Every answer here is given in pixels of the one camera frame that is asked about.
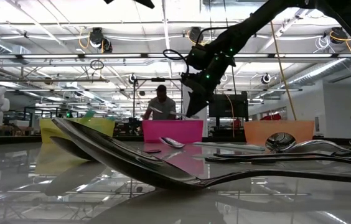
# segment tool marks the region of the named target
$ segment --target ceiling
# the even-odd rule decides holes
[[[106,4],[102,0],[20,0],[16,4],[11,0],[0,0],[0,43],[5,46],[22,46],[31,54],[96,54],[98,50],[88,44],[87,36],[93,27],[102,27],[104,35],[110,39],[113,46],[113,54],[157,53],[166,49],[174,49],[187,54],[193,46],[188,38],[188,31],[192,26],[202,29],[236,24],[250,16],[262,4],[257,1],[246,4],[235,4],[236,1],[225,1],[223,4],[215,4],[208,7],[201,1],[191,0],[153,0],[154,9],[149,9],[131,0],[117,0]],[[298,8],[289,8],[280,13],[273,20],[274,30],[284,28],[278,34],[278,47],[280,53],[306,53],[313,52],[329,53],[347,52],[345,44],[327,44],[326,40],[319,43],[320,36],[329,33],[332,27],[339,26],[334,19],[324,16],[323,13],[303,11]],[[300,19],[294,20],[296,14]],[[222,30],[214,32],[215,38]],[[267,24],[247,42],[240,53],[275,53],[273,41],[271,41],[271,25]],[[204,33],[205,41],[210,42],[210,32]],[[36,80],[46,77],[69,79],[69,85],[78,88],[90,89],[95,96],[111,103],[132,103],[133,93],[120,93],[119,89],[132,89],[128,83],[130,74],[137,78],[180,78],[186,66],[183,62],[170,62],[163,58],[127,58],[127,59],[103,59],[110,66],[105,66],[101,71],[94,73],[94,78],[102,77],[108,82],[77,82],[76,79],[91,78],[93,70],[87,73],[84,69],[90,66],[80,66],[74,60],[30,60],[35,64],[11,63],[0,60],[0,66],[10,75],[0,75],[0,79],[20,78],[21,69],[24,74],[30,73],[27,78]],[[50,66],[49,63],[58,62],[66,66]],[[286,76],[291,77],[297,72],[304,70],[315,61],[287,61],[282,63]],[[277,60],[237,62],[236,67],[229,67],[220,84],[221,88],[233,88],[233,76],[237,88],[263,88],[261,77],[270,74],[279,83],[279,64]],[[39,83],[23,83],[24,88],[63,88],[65,83],[46,85]],[[140,87],[154,89],[158,83],[146,82]],[[177,89],[180,83],[165,82],[170,91],[170,97],[181,99],[181,93]],[[93,92],[93,89],[114,89],[114,91]],[[35,93],[39,96],[50,96],[46,93]],[[137,94],[141,107],[138,113],[143,113],[147,99],[154,97],[154,91],[147,91],[145,96]],[[69,97],[66,100],[81,101],[75,98],[71,92],[56,93],[57,97]]]

